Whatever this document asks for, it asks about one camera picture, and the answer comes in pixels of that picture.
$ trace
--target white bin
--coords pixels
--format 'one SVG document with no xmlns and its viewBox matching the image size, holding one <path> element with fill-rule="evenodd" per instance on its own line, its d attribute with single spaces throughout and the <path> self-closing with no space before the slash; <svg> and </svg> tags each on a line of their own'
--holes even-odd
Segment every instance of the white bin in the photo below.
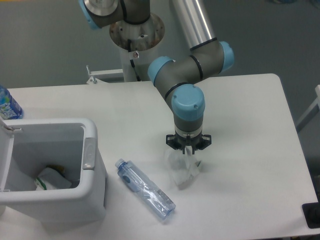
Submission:
<svg viewBox="0 0 320 240">
<path fill-rule="evenodd" d="M 97 135 L 85 118 L 0 120 L 0 206 L 41 222 L 102 219 L 108 175 Z M 47 165 L 64 166 L 71 188 L 35 191 Z"/>
</svg>

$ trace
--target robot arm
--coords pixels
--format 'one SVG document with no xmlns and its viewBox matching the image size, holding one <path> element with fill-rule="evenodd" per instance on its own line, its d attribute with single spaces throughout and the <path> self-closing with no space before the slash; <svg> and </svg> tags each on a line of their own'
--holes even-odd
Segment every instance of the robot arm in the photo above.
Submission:
<svg viewBox="0 0 320 240">
<path fill-rule="evenodd" d="M 175 134 L 167 135 L 166 143 L 183 153 L 186 146 L 192 146 L 194 154 L 211 144 L 211 136 L 202 134 L 205 97 L 194 84 L 229 69 L 234 63 L 234 53 L 226 42 L 218 42 L 202 0 L 172 2 L 191 55 L 181 61 L 159 57 L 148 64 L 147 75 L 173 113 Z M 150 0 L 79 0 L 79 3 L 92 28 L 124 20 L 129 27 L 123 31 L 131 33 L 135 26 L 143 26 L 151 15 Z M 133 38 L 127 39 L 130 52 Z"/>
<path fill-rule="evenodd" d="M 79 4 L 92 29 L 121 20 L 139 25 L 150 17 L 149 0 L 79 0 Z"/>
<path fill-rule="evenodd" d="M 175 134 L 167 135 L 166 143 L 183 153 L 191 146 L 194 154 L 211 144 L 211 136 L 202 134 L 205 98 L 193 84 L 229 69 L 234 53 L 226 42 L 217 41 L 202 0 L 174 0 L 173 4 L 191 55 L 181 61 L 159 57 L 148 75 L 173 112 Z"/>
</svg>

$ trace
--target blue joint cap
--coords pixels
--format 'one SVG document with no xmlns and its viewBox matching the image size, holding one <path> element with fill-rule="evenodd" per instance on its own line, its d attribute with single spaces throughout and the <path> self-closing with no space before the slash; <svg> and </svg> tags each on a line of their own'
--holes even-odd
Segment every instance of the blue joint cap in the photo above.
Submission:
<svg viewBox="0 0 320 240">
<path fill-rule="evenodd" d="M 173 62 L 173 60 L 168 56 L 161 56 L 155 59 L 148 68 L 148 76 L 155 85 L 156 77 L 160 69 L 167 63 L 167 62 Z"/>
<path fill-rule="evenodd" d="M 233 66 L 235 63 L 235 55 L 232 48 L 229 46 L 229 43 L 225 41 L 221 41 L 220 44 L 222 45 L 223 52 L 224 52 L 224 61 L 221 73 L 228 70 Z"/>
<path fill-rule="evenodd" d="M 86 9 L 86 6 L 85 6 L 85 3 L 84 3 L 84 0 L 79 0 L 79 5 L 82 9 L 82 12 L 86 18 L 86 20 L 88 21 L 88 24 L 90 26 L 91 29 L 93 30 L 96 30 L 96 29 L 100 29 L 100 27 L 98 27 L 95 22 L 92 20 L 91 16 L 89 15 L 87 9 Z"/>
<path fill-rule="evenodd" d="M 205 95 L 192 84 L 184 84 L 174 91 L 171 99 L 172 111 L 182 120 L 191 122 L 201 118 L 205 112 Z"/>
</svg>

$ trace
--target water bottle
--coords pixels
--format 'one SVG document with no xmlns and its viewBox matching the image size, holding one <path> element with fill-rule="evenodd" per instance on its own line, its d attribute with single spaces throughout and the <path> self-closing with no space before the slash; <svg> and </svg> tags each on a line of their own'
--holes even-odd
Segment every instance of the water bottle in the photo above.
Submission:
<svg viewBox="0 0 320 240">
<path fill-rule="evenodd" d="M 0 85 L 0 116 L 4 120 L 22 119 L 24 112 L 8 89 Z"/>
<path fill-rule="evenodd" d="M 123 182 L 136 193 L 162 220 L 176 208 L 176 205 L 151 181 L 132 161 L 119 159 L 115 166 Z"/>
</svg>

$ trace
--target bottle label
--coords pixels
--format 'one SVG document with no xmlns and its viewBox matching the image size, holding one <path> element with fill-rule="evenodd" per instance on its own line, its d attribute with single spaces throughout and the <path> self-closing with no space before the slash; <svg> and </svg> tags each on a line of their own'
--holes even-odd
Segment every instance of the bottle label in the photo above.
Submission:
<svg viewBox="0 0 320 240">
<path fill-rule="evenodd" d="M 0 115 L 4 120 L 18 119 L 22 114 L 22 109 L 15 99 L 9 95 L 0 104 Z"/>
<path fill-rule="evenodd" d="M 160 195 L 160 197 L 166 201 L 167 204 L 173 204 L 174 202 L 161 190 L 159 189 L 157 193 Z"/>
</svg>

